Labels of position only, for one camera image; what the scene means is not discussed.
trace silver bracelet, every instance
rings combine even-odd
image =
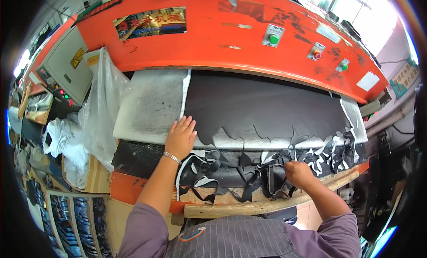
[[[163,152],[163,155],[165,155],[165,156],[171,158],[172,160],[176,161],[177,163],[179,163],[179,165],[182,165],[181,161],[177,157],[170,154],[169,152]]]

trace green button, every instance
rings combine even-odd
[[[275,45],[279,42],[279,37],[275,36],[275,35],[270,35],[268,37],[268,39],[270,40],[270,43]]]

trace rainbow patch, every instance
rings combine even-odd
[[[188,238],[184,238],[183,233],[182,233],[178,236],[178,240],[184,241],[184,242],[190,241],[190,240],[200,236],[205,231],[205,229],[206,229],[205,227],[199,228],[199,231],[197,231],[193,236],[189,236]]]

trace cable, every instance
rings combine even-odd
[[[392,124],[392,127],[394,128],[394,129],[396,129],[399,133],[401,133],[401,134],[414,134],[414,133],[403,133],[402,131],[400,131],[399,129],[397,129],[397,127],[394,125],[394,124]]]
[[[53,8],[54,10],[56,10],[56,11],[58,12],[59,16],[61,16],[61,15],[66,15],[67,17],[69,17],[69,18],[71,18],[72,20],[74,20],[74,21],[75,21],[75,19],[74,19],[72,16],[67,15],[67,14],[65,14],[64,12],[59,11],[57,8],[55,8],[54,6],[52,6],[51,4],[49,4],[49,3],[47,3],[47,2],[45,2],[45,3],[46,3],[49,7]]]
[[[386,64],[386,63],[399,63],[399,62],[406,61],[406,60],[407,60],[407,58],[405,58],[404,60],[401,60],[401,61],[385,61],[385,62],[380,62],[380,64]]]

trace red emergency stop button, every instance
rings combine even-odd
[[[313,51],[313,56],[314,56],[315,59],[318,60],[318,59],[320,59],[322,57],[322,54],[320,53],[320,51],[314,50]]]

